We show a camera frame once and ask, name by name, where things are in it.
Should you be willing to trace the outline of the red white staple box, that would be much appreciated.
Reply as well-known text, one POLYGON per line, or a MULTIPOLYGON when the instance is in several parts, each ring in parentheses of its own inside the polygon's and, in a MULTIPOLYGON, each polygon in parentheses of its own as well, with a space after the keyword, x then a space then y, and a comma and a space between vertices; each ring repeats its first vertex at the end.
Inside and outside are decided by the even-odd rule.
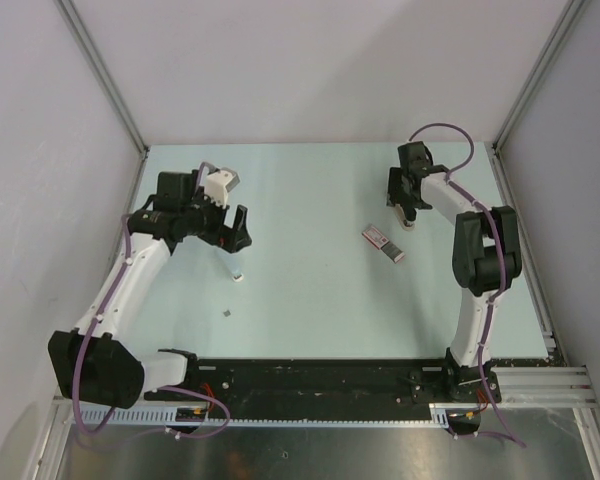
POLYGON ((404 251, 397 247, 377 227, 369 225, 361 234, 374 248, 383 252, 394 264, 400 263, 405 258, 404 251))

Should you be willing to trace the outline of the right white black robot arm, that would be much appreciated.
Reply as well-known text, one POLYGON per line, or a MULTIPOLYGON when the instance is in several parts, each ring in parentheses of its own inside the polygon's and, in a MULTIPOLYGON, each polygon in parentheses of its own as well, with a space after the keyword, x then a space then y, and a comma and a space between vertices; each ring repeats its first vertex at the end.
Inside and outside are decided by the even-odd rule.
POLYGON ((435 400, 470 402, 490 392, 490 331, 501 297, 522 271, 518 217, 509 206, 488 207, 436 165, 428 147, 409 142, 389 169, 387 205, 401 226, 415 226, 417 212, 435 210, 454 227, 452 271, 461 288, 458 324, 440 372, 417 372, 435 400))

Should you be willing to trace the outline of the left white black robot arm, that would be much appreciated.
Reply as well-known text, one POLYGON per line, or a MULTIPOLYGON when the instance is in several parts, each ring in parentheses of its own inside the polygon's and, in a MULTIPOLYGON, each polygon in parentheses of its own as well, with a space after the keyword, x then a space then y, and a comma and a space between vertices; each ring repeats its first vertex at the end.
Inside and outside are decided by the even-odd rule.
POLYGON ((71 330, 51 335, 48 352, 63 397, 128 409, 165 386, 182 400, 199 392, 201 376, 188 367, 192 354, 163 348, 142 356, 128 336, 152 283, 186 238, 228 254, 251 245, 245 206, 225 223, 239 182, 235 171, 207 162, 159 174, 155 193, 124 217, 121 251, 87 312, 71 330))

